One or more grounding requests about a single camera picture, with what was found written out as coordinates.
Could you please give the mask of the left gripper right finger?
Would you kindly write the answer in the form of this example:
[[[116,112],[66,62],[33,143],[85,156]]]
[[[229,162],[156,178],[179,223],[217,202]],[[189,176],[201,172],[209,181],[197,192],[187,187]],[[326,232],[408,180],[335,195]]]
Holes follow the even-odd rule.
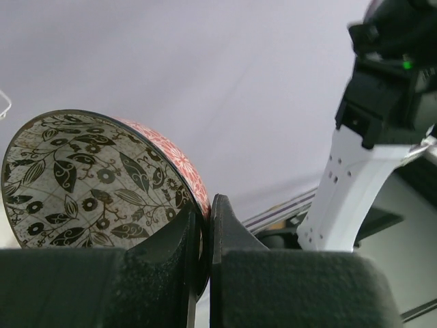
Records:
[[[210,217],[211,327],[396,328],[389,284],[351,253],[268,249],[236,218],[226,195]]]

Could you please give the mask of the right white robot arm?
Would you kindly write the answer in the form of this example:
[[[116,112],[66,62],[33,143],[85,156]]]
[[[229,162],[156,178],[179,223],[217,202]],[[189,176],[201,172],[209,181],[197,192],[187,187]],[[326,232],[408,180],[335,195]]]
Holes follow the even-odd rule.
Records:
[[[386,179],[436,124],[436,2],[372,1],[349,26],[352,76],[309,211],[285,248],[352,251]]]

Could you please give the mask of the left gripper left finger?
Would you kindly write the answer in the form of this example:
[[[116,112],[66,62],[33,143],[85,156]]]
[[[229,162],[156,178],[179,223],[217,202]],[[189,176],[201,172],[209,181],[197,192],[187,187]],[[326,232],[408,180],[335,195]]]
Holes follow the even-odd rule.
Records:
[[[192,327],[201,217],[184,207],[130,250],[1,251],[2,327]]]

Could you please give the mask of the grey leaf pattern bowl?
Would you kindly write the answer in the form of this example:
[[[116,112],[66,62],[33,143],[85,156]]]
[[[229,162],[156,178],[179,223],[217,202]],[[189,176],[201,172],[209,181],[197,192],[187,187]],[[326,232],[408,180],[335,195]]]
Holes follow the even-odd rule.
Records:
[[[1,166],[5,215],[22,248],[130,249],[188,203],[210,216],[206,187],[172,141],[140,123],[62,109],[24,124]]]

